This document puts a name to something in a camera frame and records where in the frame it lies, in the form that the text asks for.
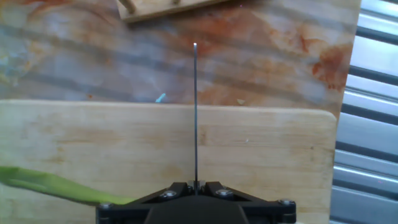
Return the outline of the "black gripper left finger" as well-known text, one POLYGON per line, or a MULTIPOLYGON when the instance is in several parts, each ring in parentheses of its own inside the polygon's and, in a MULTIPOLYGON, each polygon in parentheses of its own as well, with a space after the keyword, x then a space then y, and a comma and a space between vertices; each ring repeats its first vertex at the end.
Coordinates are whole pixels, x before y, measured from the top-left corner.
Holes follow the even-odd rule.
POLYGON ((96 207, 96 224, 145 223, 151 209, 170 200, 193 195, 187 182, 174 182, 170 187, 146 195, 125 205, 106 202, 96 207))

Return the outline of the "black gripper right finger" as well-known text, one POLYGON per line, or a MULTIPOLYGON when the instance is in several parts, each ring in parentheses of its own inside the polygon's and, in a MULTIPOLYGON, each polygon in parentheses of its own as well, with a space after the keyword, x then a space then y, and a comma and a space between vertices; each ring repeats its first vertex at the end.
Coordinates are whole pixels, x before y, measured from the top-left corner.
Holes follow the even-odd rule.
POLYGON ((296 223, 296 203, 291 199, 267 201, 220 182, 206 182, 200 187, 199 193, 237 205, 248 223, 296 223))

